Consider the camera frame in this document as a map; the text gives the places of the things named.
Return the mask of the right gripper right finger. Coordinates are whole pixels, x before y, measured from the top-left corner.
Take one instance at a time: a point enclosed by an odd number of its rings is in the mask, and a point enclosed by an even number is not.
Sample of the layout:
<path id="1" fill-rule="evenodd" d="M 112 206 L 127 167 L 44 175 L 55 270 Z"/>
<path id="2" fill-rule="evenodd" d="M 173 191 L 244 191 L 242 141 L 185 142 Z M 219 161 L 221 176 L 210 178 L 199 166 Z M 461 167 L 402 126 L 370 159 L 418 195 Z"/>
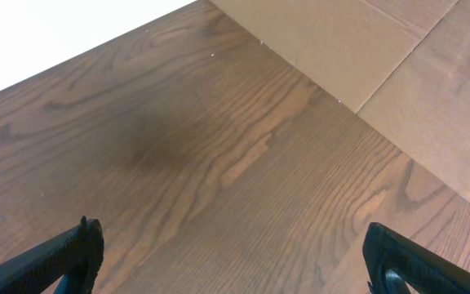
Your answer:
<path id="1" fill-rule="evenodd" d="M 470 273 L 379 222 L 369 224 L 362 253 L 373 294 L 470 293 Z"/>

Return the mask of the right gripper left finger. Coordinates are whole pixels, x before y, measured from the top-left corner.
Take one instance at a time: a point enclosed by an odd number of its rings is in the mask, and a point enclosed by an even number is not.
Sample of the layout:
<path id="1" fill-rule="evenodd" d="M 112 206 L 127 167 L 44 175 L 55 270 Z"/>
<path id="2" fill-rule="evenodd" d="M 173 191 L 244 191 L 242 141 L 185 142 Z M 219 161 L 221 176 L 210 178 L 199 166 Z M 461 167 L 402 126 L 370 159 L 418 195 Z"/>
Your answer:
<path id="1" fill-rule="evenodd" d="M 41 293 L 59 281 L 56 293 L 92 292 L 104 260 L 97 219 L 79 225 L 0 264 L 0 293 Z"/>

